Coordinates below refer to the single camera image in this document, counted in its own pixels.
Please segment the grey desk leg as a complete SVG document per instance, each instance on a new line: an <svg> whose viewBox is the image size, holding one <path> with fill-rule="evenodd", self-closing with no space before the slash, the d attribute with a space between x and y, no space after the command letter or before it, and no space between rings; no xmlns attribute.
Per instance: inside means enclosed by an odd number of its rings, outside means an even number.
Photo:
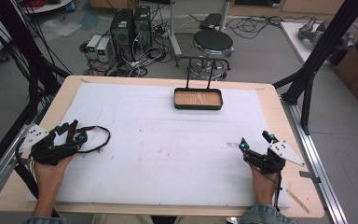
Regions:
<svg viewBox="0 0 358 224"><path fill-rule="evenodd" d="M170 2L170 30L168 32L169 39L171 41L172 49L174 52L174 55L176 57L179 57L182 55L182 51L180 49L179 43L175 36L175 0L169 0Z"/></svg>

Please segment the person's left hand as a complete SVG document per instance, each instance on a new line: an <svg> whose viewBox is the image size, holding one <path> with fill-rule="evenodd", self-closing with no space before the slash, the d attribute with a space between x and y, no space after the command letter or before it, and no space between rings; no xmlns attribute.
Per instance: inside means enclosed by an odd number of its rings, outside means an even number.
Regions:
<svg viewBox="0 0 358 224"><path fill-rule="evenodd" d="M66 168L72 159L73 156L65 158L59 161L57 165L41 164L39 162L34 164L39 202L55 201L62 185Z"/></svg>

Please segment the person's right hand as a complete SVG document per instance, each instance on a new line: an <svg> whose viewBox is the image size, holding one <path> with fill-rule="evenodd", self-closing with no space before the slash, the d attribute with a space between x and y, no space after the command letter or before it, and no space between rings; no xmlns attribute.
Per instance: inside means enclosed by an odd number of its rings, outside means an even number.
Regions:
<svg viewBox="0 0 358 224"><path fill-rule="evenodd" d="M278 174L263 175L260 168L253 165L251 165L250 168L253 176L255 202L257 204L272 204Z"/></svg>

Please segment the black round stool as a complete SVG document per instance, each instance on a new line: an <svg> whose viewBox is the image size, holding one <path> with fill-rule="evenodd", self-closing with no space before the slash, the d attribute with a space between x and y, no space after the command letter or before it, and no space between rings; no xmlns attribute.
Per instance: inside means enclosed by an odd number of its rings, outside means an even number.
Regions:
<svg viewBox="0 0 358 224"><path fill-rule="evenodd" d="M227 72L231 69L230 64L226 59L218 58L218 55L230 55L233 40L229 35L216 30L201 30L195 33L193 45L203 52L203 55L181 56L176 59L176 67L181 59L188 59L186 71L193 79L210 77L217 80L227 77Z"/></svg>

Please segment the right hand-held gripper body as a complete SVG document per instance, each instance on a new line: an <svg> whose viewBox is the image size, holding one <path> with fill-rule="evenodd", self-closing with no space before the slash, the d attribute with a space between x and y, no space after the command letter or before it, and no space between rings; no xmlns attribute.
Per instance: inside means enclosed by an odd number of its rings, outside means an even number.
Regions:
<svg viewBox="0 0 358 224"><path fill-rule="evenodd" d="M243 159L253 166L260 168L263 174L279 173L287 161L299 166L305 165L305 162L286 141L269 144L266 154L260 154L249 149L246 154L243 154Z"/></svg>

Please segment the flat black box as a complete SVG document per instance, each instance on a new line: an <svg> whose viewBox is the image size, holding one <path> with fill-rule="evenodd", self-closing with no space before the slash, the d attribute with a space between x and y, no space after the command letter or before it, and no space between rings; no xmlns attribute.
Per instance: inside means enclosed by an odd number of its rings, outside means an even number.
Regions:
<svg viewBox="0 0 358 224"><path fill-rule="evenodd" d="M209 14L201 23L201 30L218 30L222 15L220 13Z"/></svg>

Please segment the black computer tower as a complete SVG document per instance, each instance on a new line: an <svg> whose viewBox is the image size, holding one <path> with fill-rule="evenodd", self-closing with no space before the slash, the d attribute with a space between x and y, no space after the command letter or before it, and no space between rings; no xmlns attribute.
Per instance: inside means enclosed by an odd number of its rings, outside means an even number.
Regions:
<svg viewBox="0 0 358 224"><path fill-rule="evenodd" d="M150 6L137 6L135 8L134 24L139 48L149 49L152 46Z"/></svg>
<svg viewBox="0 0 358 224"><path fill-rule="evenodd" d="M110 33L116 54L132 59L131 46L134 40L133 10L117 9L110 26Z"/></svg>

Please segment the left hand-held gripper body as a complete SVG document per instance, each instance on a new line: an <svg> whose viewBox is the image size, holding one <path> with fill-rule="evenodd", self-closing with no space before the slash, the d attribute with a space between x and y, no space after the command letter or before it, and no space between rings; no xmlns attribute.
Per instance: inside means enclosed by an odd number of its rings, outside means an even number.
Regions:
<svg viewBox="0 0 358 224"><path fill-rule="evenodd" d="M19 152L30 149L30 156L41 164L57 165L59 161L71 157L76 153L76 144L68 141L56 146L54 139L57 136L55 128L47 131L39 125L32 125L19 146Z"/></svg>

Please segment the black tray with wooden bottom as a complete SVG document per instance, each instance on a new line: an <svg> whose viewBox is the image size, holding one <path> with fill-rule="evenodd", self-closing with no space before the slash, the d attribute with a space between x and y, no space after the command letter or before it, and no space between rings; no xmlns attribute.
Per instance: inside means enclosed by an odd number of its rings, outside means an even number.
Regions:
<svg viewBox="0 0 358 224"><path fill-rule="evenodd" d="M205 88L190 88L190 66L193 57L187 57L188 68L186 85L183 88L174 89L174 107L186 110L220 110L224 104L222 92L218 89L211 89L213 69L210 70L208 83Z"/></svg>

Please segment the white foam mat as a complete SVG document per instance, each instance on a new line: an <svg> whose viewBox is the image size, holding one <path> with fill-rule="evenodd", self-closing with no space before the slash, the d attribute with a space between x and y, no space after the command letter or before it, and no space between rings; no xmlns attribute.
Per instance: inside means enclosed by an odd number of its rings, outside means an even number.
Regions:
<svg viewBox="0 0 358 224"><path fill-rule="evenodd" d="M222 91L217 111L178 110L174 89L83 83L64 116L89 128L67 167L60 203L239 206L254 204L239 143L266 152L255 91Z"/></svg>

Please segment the white platform board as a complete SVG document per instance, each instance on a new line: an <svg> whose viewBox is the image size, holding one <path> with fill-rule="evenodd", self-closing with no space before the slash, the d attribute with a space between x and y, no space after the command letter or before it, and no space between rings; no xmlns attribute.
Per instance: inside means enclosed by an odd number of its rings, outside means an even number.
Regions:
<svg viewBox="0 0 358 224"><path fill-rule="evenodd" d="M315 19L310 19L308 22L281 22L285 36L303 63L321 40L328 25L329 21L319 23Z"/></svg>

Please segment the aluminium frame rail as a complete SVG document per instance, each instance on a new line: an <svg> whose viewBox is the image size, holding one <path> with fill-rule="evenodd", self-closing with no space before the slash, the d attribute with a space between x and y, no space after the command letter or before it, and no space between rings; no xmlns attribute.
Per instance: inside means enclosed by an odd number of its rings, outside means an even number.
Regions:
<svg viewBox="0 0 358 224"><path fill-rule="evenodd" d="M15 159L15 147L26 135L37 115L32 115L31 106L27 105L20 113L14 124L4 135L0 142L0 186L8 175L11 174L17 164Z"/></svg>
<svg viewBox="0 0 358 224"><path fill-rule="evenodd" d="M339 203L337 195L331 185L327 172L318 153L316 146L309 134L300 124L301 112L297 105L289 105L281 101L282 107L292 126L297 138L300 151L312 174L312 180L322 200L324 210L327 212L333 224L349 224L344 211Z"/></svg>

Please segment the grey power supply unit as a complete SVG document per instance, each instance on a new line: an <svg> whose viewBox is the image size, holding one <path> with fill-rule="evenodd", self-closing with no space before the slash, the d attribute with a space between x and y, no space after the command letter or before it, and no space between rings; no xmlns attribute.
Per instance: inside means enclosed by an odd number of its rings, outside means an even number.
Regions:
<svg viewBox="0 0 358 224"><path fill-rule="evenodd" d="M111 57L110 39L103 37L97 47L98 59L101 63L108 63Z"/></svg>
<svg viewBox="0 0 358 224"><path fill-rule="evenodd" d="M86 46L87 49L87 55L90 59L97 59L98 58L98 54L97 54L97 47L99 45L99 42L101 40L102 36L101 35L94 35L91 40L89 41L89 43Z"/></svg>

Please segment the thin wooden stick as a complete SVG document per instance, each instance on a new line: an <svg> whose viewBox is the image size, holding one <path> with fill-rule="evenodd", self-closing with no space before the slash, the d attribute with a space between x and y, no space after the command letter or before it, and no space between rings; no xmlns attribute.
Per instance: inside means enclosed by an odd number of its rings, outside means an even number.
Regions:
<svg viewBox="0 0 358 224"><path fill-rule="evenodd" d="M303 204L300 199L290 190L290 189L287 189L286 190L287 193L293 198L293 200L307 213L309 214L310 213L310 210L309 208Z"/></svg>

